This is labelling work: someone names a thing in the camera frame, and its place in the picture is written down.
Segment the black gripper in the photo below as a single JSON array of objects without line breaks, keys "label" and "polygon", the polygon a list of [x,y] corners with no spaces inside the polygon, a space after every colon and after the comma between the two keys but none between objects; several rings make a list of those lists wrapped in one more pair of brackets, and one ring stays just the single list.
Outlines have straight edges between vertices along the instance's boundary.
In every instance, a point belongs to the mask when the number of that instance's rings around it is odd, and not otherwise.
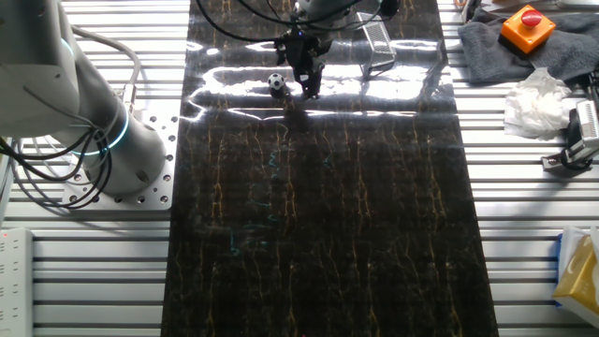
[{"label": "black gripper", "polygon": [[274,40],[277,66],[287,62],[295,70],[305,70],[299,74],[299,83],[306,99],[319,97],[324,67],[314,67],[317,58],[327,53],[331,44],[329,34],[314,36],[300,30],[290,30],[285,37]]}]

